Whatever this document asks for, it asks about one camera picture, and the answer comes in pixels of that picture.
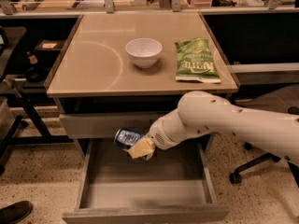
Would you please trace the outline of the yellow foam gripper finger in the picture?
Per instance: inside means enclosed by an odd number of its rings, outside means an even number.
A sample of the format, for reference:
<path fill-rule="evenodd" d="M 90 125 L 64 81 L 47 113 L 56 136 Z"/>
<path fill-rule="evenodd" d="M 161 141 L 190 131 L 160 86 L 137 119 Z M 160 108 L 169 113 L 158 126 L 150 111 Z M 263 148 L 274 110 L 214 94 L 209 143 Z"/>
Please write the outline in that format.
<path fill-rule="evenodd" d="M 132 159 L 143 158 L 148 161 L 152 157 L 155 148 L 153 140 L 149 136 L 144 136 L 128 149 L 128 153 Z"/>

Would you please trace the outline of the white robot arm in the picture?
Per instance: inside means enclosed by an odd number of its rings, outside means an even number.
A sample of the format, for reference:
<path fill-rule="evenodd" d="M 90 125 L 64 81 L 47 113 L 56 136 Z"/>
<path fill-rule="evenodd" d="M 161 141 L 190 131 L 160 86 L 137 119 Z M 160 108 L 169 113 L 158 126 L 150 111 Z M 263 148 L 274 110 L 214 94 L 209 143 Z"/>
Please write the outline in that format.
<path fill-rule="evenodd" d="M 299 117 L 232 105 L 204 91 L 191 91 L 178 107 L 158 118 L 149 132 L 128 153 L 134 159 L 149 157 L 156 148 L 169 149 L 185 140 L 209 133 L 226 133 L 298 165 Z"/>

